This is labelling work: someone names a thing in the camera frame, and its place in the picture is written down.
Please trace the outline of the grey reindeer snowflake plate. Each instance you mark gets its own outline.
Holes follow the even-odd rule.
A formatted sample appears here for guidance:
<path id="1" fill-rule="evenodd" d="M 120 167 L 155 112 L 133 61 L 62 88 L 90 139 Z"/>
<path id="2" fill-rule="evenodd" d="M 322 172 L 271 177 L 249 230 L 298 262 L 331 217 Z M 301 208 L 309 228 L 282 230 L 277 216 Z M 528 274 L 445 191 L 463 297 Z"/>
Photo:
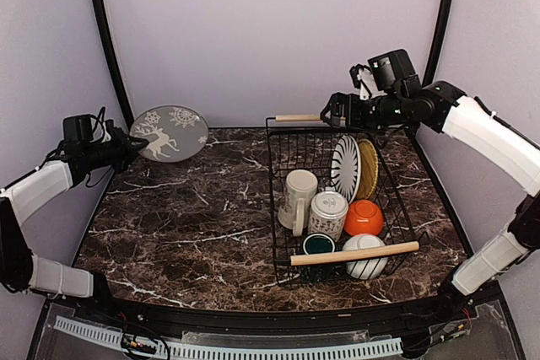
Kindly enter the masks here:
<path id="1" fill-rule="evenodd" d="M 161 163 L 187 160 L 201 152 L 208 140 L 207 122 L 195 110 L 164 105 L 141 114 L 130 128 L 132 137 L 146 139 L 139 151 L 146 159 Z"/>

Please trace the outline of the yellow woven plate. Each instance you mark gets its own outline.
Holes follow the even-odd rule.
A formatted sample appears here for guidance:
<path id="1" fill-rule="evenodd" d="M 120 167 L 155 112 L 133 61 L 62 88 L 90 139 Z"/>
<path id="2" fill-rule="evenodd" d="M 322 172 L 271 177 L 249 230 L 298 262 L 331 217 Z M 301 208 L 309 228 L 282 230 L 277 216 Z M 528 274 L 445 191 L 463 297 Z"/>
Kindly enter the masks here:
<path id="1" fill-rule="evenodd" d="M 378 156 L 374 144 L 368 139 L 358 141 L 361 173 L 358 200 L 369 200 L 375 193 L 378 182 Z"/>

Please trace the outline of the white plate with black stripes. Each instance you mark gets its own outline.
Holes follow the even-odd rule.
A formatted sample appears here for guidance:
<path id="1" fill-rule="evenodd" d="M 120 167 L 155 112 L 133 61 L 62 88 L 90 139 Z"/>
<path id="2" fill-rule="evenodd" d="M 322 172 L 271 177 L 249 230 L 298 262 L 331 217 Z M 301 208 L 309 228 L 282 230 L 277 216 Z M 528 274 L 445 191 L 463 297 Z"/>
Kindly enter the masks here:
<path id="1" fill-rule="evenodd" d="M 359 145 L 353 137 L 344 135 L 337 141 L 332 152 L 330 187 L 351 203 L 357 195 L 360 176 Z"/>

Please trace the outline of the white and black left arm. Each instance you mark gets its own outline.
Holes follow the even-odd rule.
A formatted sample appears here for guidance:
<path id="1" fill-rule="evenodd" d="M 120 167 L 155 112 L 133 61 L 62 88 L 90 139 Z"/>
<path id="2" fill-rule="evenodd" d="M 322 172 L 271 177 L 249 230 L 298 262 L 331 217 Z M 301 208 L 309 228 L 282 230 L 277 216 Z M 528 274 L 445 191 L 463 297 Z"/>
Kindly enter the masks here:
<path id="1" fill-rule="evenodd" d="M 62 140 L 29 173 L 1 189 L 1 285 L 10 293 L 33 292 L 85 302 L 101 323 L 119 315 L 104 274 L 86 271 L 35 253 L 24 226 L 60 195 L 97 169 L 121 173 L 149 142 L 107 120 L 104 112 L 63 120 Z"/>

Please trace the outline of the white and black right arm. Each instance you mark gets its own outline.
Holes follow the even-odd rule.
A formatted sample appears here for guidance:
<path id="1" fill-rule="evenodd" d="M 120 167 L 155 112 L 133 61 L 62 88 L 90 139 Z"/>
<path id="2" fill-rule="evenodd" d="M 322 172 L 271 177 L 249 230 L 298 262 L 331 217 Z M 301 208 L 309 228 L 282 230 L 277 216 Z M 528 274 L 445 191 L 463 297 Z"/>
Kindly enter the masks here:
<path id="1" fill-rule="evenodd" d="M 457 83 L 423 84 L 405 50 L 350 69 L 353 87 L 330 94 L 320 117 L 329 126 L 413 134 L 436 173 L 472 254 L 441 283 L 430 304 L 450 320 L 485 283 L 523 284 L 539 263 L 539 143 L 503 121 L 479 93 Z"/>

